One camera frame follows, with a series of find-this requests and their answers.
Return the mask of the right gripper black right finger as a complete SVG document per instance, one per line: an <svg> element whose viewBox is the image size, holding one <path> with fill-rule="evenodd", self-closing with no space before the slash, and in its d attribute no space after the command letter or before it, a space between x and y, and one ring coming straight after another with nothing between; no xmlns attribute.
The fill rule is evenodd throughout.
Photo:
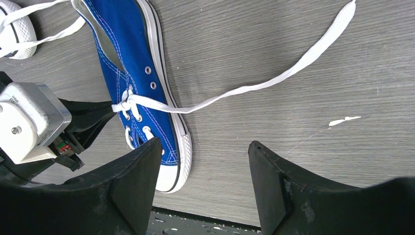
<svg viewBox="0 0 415 235"><path fill-rule="evenodd" d="M319 176L258 141L248 150L264 235L412 235L415 179L359 188Z"/></svg>

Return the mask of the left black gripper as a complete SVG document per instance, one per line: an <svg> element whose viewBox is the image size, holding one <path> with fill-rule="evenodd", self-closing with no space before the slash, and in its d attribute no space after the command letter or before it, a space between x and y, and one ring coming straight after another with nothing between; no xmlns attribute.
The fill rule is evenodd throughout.
<svg viewBox="0 0 415 235"><path fill-rule="evenodd" d="M14 82L5 72L0 74L0 93ZM69 101L59 98L72 115L70 124L49 145L57 155L54 159L46 159L25 164L14 164L0 148L0 179L9 180L17 185L31 184L32 179L53 164L60 164L72 171L83 166L79 155L95 141L107 122L115 115L111 101L84 102Z"/></svg>

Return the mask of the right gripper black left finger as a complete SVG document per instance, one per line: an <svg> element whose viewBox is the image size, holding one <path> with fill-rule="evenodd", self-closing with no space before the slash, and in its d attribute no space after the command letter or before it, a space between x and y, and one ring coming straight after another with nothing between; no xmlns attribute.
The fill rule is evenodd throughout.
<svg viewBox="0 0 415 235"><path fill-rule="evenodd" d="M161 141L63 184L0 180L3 235L144 235L161 164Z"/></svg>

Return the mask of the blue sneaker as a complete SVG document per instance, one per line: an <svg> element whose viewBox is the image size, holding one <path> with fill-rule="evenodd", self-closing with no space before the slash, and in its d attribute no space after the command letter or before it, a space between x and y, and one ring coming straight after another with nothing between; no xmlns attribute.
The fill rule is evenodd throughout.
<svg viewBox="0 0 415 235"><path fill-rule="evenodd" d="M73 0L93 31L103 76L131 149L157 137L161 166L156 190L180 190L190 173L192 141L184 115L222 98L276 85L316 61L344 32L356 2L348 2L326 33L288 70L268 81L242 86L191 107L178 107L165 63L160 20L147 0Z"/></svg>
<svg viewBox="0 0 415 235"><path fill-rule="evenodd" d="M79 31L86 23L82 17L61 32L38 40L29 15L62 3L55 0L20 7L9 0L0 2L0 56L14 60L27 59L35 53L37 46L70 36Z"/></svg>

